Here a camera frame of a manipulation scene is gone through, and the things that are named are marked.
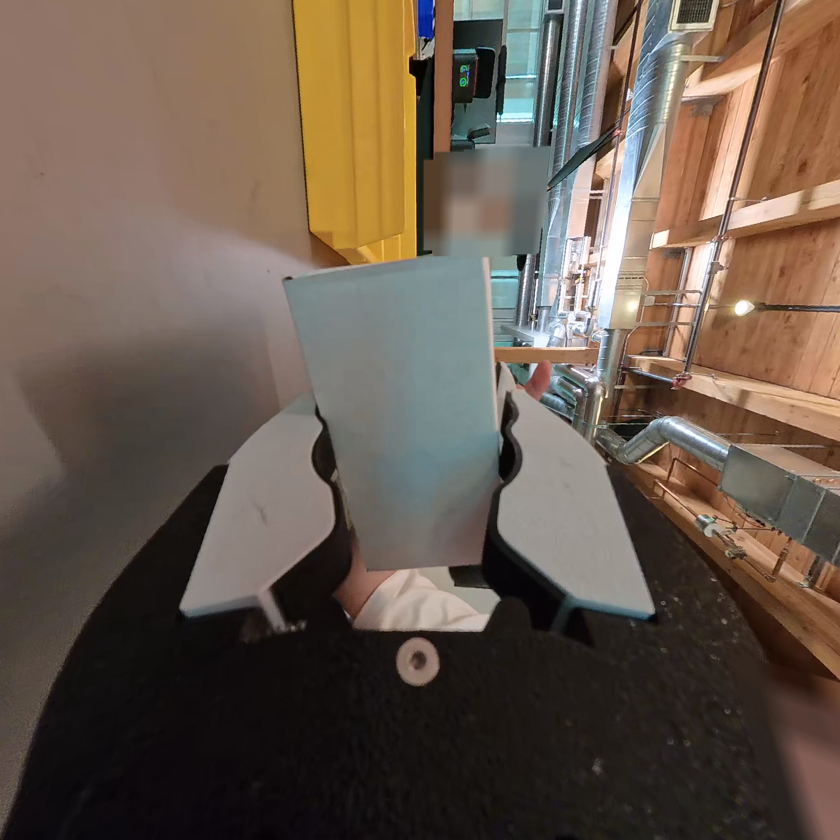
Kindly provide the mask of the rectangular metal duct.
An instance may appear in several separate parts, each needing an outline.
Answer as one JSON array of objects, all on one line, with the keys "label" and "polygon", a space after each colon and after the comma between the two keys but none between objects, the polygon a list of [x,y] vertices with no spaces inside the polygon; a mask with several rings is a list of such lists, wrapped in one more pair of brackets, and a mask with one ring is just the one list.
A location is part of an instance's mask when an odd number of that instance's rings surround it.
[{"label": "rectangular metal duct", "polygon": [[719,472],[719,490],[751,518],[781,531],[822,562],[839,565],[839,473],[792,446],[735,444],[678,416],[663,416],[628,440],[599,427],[595,442],[636,465],[667,445]]}]

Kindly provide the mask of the yellow plastic bin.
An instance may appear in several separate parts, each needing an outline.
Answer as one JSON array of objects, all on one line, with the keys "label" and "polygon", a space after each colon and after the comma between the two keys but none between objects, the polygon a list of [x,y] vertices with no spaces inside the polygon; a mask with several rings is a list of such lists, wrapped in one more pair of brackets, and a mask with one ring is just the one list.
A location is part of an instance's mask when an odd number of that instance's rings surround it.
[{"label": "yellow plastic bin", "polygon": [[352,265],[414,258],[416,3],[292,6],[309,229]]}]

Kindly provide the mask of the person's right hand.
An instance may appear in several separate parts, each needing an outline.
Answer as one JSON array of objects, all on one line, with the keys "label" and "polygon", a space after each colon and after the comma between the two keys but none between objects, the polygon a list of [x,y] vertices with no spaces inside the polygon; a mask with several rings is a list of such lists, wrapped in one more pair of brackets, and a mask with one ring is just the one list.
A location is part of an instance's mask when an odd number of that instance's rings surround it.
[{"label": "person's right hand", "polygon": [[524,384],[517,385],[517,388],[540,402],[550,388],[551,376],[552,364],[542,360],[533,366],[529,379]]}]

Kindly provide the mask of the black device with green lights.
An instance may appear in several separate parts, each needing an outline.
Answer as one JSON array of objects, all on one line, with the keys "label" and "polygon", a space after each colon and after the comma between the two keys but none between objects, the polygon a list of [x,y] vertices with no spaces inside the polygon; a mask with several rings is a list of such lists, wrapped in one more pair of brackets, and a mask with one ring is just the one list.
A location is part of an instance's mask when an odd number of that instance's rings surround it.
[{"label": "black device with green lights", "polygon": [[464,151],[497,140],[500,112],[499,64],[504,48],[479,45],[455,49],[451,87],[450,149]]}]

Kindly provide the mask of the white cardboard box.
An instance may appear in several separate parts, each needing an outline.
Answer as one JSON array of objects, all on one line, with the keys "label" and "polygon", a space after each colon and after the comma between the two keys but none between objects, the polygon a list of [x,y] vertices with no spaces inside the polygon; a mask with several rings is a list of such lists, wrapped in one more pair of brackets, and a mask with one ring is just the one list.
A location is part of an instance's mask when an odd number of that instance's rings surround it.
[{"label": "white cardboard box", "polygon": [[487,258],[282,282],[371,571],[478,564],[500,420]]}]

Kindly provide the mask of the silver pipe cluster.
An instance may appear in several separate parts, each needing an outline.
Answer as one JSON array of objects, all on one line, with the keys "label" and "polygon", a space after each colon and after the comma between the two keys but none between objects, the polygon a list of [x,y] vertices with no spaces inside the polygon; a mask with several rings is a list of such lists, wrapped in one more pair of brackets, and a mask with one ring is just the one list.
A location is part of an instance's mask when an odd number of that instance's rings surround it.
[{"label": "silver pipe cluster", "polygon": [[548,317],[565,296],[560,289],[564,248],[570,236],[576,172],[581,166],[572,159],[601,134],[617,2],[571,1],[564,3],[563,10],[556,119],[535,299],[540,317]]}]

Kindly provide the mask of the dark ceiling pipe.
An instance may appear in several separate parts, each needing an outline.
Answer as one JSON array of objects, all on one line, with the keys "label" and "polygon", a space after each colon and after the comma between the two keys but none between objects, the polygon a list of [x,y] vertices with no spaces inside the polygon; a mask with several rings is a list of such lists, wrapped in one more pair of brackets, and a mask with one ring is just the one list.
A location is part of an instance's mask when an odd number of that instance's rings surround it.
[{"label": "dark ceiling pipe", "polygon": [[712,239],[711,251],[709,260],[707,262],[706,273],[703,276],[703,281],[700,287],[700,298],[696,314],[690,324],[689,337],[686,345],[686,357],[684,359],[683,370],[675,375],[670,383],[671,390],[679,391],[691,379],[691,368],[697,352],[697,347],[700,340],[700,332],[706,315],[710,307],[711,289],[716,275],[722,271],[720,262],[720,255],[722,247],[726,241],[732,214],[734,211],[734,204],[738,198],[739,186],[742,179],[743,170],[747,160],[749,145],[753,136],[753,130],[758,118],[760,104],[763,97],[764,87],[767,81],[767,76],[770,70],[770,63],[774,55],[776,42],[780,33],[782,18],[784,15],[785,1],[777,1],[771,19],[770,31],[765,43],[761,64],[759,67],[758,78],[755,83],[753,95],[751,99],[749,115],[745,123],[741,143],[738,150],[738,157],[732,173],[732,179],[728,190],[728,197],[724,213],[718,226],[717,234]]}]

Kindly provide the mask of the person's white shirt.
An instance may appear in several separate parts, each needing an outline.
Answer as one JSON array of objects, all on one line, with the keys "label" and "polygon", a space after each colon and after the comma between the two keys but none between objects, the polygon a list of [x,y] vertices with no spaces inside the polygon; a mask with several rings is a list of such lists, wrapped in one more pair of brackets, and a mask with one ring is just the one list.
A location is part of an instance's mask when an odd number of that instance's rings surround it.
[{"label": "person's white shirt", "polygon": [[489,618],[417,570],[401,570],[372,592],[352,625],[362,631],[479,633]]}]

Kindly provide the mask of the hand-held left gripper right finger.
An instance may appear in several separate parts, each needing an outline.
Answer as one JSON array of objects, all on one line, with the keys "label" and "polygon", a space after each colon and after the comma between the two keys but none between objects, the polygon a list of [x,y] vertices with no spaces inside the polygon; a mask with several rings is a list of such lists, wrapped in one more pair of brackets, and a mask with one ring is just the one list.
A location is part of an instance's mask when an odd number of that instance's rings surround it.
[{"label": "hand-held left gripper right finger", "polygon": [[538,630],[563,632],[579,611],[651,619],[654,599],[602,457],[525,392],[506,395],[501,435],[490,588],[523,601]]}]

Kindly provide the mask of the white air vent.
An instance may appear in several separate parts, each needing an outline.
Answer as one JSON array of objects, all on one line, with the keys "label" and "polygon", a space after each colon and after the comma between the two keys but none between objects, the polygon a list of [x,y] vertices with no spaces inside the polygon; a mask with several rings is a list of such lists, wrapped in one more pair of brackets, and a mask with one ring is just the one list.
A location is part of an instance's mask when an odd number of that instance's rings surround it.
[{"label": "white air vent", "polygon": [[718,7],[718,0],[672,1],[668,32],[670,34],[709,32],[714,28]]}]

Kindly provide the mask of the silver spiral duct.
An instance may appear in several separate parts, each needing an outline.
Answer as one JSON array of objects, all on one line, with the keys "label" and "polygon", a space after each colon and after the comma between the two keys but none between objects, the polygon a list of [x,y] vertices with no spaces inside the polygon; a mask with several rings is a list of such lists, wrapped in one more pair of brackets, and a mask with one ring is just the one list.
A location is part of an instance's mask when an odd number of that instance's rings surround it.
[{"label": "silver spiral duct", "polygon": [[674,29],[676,2],[648,4],[626,125],[622,170],[606,243],[597,325],[605,330],[598,356],[603,379],[614,378],[644,291],[669,145],[679,114],[692,35]]}]

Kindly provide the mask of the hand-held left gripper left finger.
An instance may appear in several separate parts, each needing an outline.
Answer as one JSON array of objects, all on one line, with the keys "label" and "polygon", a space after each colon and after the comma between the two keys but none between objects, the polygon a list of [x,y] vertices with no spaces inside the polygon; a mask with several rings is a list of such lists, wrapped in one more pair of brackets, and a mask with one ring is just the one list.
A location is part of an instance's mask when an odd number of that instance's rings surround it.
[{"label": "hand-held left gripper left finger", "polygon": [[227,465],[180,611],[258,609],[273,629],[329,609],[352,563],[329,431],[311,394],[259,428]]}]

